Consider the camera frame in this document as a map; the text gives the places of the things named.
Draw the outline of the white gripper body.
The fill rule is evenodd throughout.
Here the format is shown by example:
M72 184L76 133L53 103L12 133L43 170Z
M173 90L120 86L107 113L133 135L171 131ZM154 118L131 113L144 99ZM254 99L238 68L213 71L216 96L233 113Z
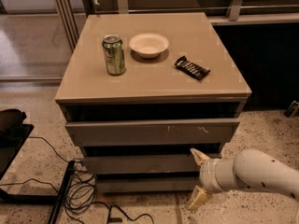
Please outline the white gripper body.
M221 193L236 187L233 159L208 159L200 168L200 182L211 193Z

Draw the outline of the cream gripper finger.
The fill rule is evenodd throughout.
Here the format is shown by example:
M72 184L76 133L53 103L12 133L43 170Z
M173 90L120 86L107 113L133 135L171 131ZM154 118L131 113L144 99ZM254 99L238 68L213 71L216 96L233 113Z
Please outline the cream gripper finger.
M205 188L196 186L193 191L191 198L187 201L187 209L191 211L197 210L200 206L207 203L212 198L212 193Z
M191 153L193 154L194 160L198 166L202 166L207 160L209 160L208 155L195 148L191 149Z

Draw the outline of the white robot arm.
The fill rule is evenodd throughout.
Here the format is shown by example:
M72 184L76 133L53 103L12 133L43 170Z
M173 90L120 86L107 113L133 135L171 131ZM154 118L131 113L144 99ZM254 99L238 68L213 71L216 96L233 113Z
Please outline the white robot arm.
M278 193L299 202L299 172L262 151L245 149L231 159L211 159L195 148L191 153L200 170L199 185L187 202L189 210L230 190Z

